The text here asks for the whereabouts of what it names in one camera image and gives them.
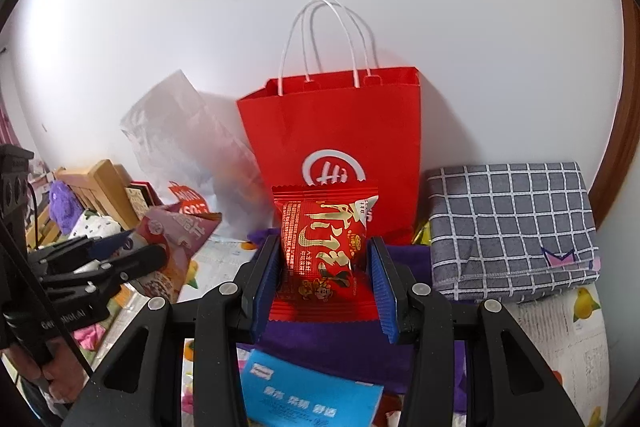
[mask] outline purple cloth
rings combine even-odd
[[[261,245],[269,229],[249,236]],[[422,245],[388,246],[396,263],[409,266],[417,282],[431,284],[431,253]],[[413,346],[394,346],[378,321],[350,323],[294,323],[269,321],[255,346],[279,359],[315,369],[336,377],[360,380],[385,386],[390,393],[405,394],[414,366]],[[454,410],[466,412],[465,343],[456,341]]]
[[[54,181],[49,191],[49,217],[64,235],[71,233],[84,209],[65,182]]]

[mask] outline screw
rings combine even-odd
[[[234,282],[225,282],[220,285],[219,290],[222,295],[233,295],[238,291],[238,285]]]
[[[484,301],[484,309],[488,312],[497,313],[502,309],[502,304],[495,299]]]
[[[415,283],[412,287],[411,290],[416,294],[416,295],[429,295],[431,293],[431,287],[428,284],[425,284],[424,282],[417,282]]]
[[[156,311],[164,306],[164,299],[162,297],[154,297],[152,298],[146,305],[150,310]]]

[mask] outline snack bag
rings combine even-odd
[[[286,268],[270,320],[378,319],[366,268],[367,219],[378,200],[369,183],[274,187]]]
[[[166,265],[158,271],[140,277],[131,284],[147,297],[164,297],[172,304],[178,300],[186,281],[189,261],[220,224],[220,214],[203,219],[178,212],[179,203],[171,206],[152,206],[118,255],[146,245],[162,245],[167,253]]]

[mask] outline lemon print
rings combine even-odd
[[[193,362],[193,350],[195,349],[195,341],[189,341],[184,344],[184,358]]]
[[[186,277],[186,283],[193,287],[196,288],[196,290],[198,289],[198,282],[196,281],[196,272],[198,271],[198,263],[196,261],[194,261],[193,259],[191,259],[189,261],[189,268],[187,270],[187,277]]]
[[[578,298],[574,304],[574,322],[578,319],[586,320],[591,317],[595,310],[599,310],[600,305],[593,300],[587,288],[578,288]]]
[[[600,419],[600,406],[597,406],[591,413],[587,427],[602,427],[604,422]]]

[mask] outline blue card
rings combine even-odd
[[[382,386],[329,377],[254,350],[241,373],[247,416],[268,427],[369,427]]]

